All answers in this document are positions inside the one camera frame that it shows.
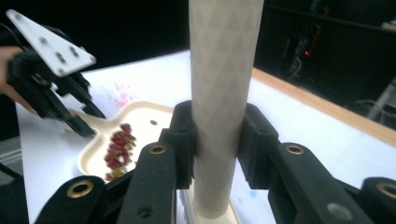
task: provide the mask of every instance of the white cylinder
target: white cylinder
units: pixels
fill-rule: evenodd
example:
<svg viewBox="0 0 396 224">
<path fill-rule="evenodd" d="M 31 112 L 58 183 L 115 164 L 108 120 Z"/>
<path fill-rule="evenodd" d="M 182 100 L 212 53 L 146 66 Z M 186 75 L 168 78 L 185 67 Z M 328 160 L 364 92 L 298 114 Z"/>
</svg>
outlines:
<svg viewBox="0 0 396 224">
<path fill-rule="evenodd" d="M 190 0 L 194 206 L 227 210 L 263 0 Z"/>
</svg>

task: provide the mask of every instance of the textured cylinder surface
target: textured cylinder surface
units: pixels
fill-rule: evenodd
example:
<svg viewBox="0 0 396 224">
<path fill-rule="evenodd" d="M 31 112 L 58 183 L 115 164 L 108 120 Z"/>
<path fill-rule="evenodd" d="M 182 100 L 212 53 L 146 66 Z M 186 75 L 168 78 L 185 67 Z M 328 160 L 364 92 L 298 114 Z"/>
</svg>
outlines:
<svg viewBox="0 0 396 224">
<path fill-rule="evenodd" d="M 194 205 L 227 210 L 263 0 L 190 0 Z"/>
</svg>

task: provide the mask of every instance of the red food pieces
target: red food pieces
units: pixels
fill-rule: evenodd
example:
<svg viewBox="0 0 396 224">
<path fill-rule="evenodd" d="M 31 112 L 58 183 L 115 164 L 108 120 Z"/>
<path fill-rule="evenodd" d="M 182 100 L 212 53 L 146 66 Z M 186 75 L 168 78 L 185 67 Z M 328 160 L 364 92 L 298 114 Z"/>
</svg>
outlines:
<svg viewBox="0 0 396 224">
<path fill-rule="evenodd" d="M 106 173 L 105 180 L 112 181 L 126 173 L 126 166 L 130 163 L 132 149 L 136 146 L 134 141 L 136 138 L 131 135 L 132 128 L 128 123 L 120 125 L 121 131 L 112 134 L 111 143 L 107 148 L 105 162 L 107 167 L 111 169 L 110 173 Z"/>
</svg>

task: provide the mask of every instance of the white tabletop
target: white tabletop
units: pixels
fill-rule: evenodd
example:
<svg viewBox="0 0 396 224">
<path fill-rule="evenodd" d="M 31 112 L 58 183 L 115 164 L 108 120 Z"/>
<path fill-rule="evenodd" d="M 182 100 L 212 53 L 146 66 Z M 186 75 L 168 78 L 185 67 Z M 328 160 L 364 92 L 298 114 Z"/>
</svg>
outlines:
<svg viewBox="0 0 396 224">
<path fill-rule="evenodd" d="M 92 86 L 93 102 L 111 118 L 127 103 L 147 100 L 175 106 L 191 98 L 190 52 L 128 63 L 83 74 Z M 310 148 L 331 174 L 359 188 L 368 176 L 396 179 L 396 148 L 333 119 L 316 109 L 252 79 L 248 101 L 256 105 L 279 132 L 281 142 Z M 69 108 L 81 104 L 64 98 Z M 79 152 L 90 142 L 52 119 L 41 119 L 17 106 L 23 173 L 29 218 L 33 223 L 50 196 L 67 180 L 81 175 Z M 231 200 L 242 223 L 275 223 L 264 190 L 251 190 L 239 164 Z M 177 206 L 182 213 L 183 206 Z M 183 216 L 177 221 L 183 223 Z"/>
</svg>

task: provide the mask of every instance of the cream plastic tray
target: cream plastic tray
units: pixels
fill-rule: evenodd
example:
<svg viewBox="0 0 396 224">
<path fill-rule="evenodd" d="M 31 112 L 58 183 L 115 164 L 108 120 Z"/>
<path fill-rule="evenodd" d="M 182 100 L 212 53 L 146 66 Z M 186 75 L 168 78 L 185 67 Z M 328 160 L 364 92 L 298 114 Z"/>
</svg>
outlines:
<svg viewBox="0 0 396 224">
<path fill-rule="evenodd" d="M 141 149 L 149 143 L 158 141 L 162 129 L 169 127 L 172 114 L 172 107 L 146 101 L 128 104 L 113 119 L 99 119 L 78 114 L 96 132 L 96 136 L 78 155 L 78 169 L 84 175 L 96 175 L 105 179 L 105 174 L 110 172 L 104 160 L 110 138 L 114 132 L 120 130 L 120 124 L 129 123 L 132 127 L 132 135 L 136 137 L 136 146 L 132 151 L 132 162 L 128 164 L 127 170 L 133 170 Z"/>
</svg>

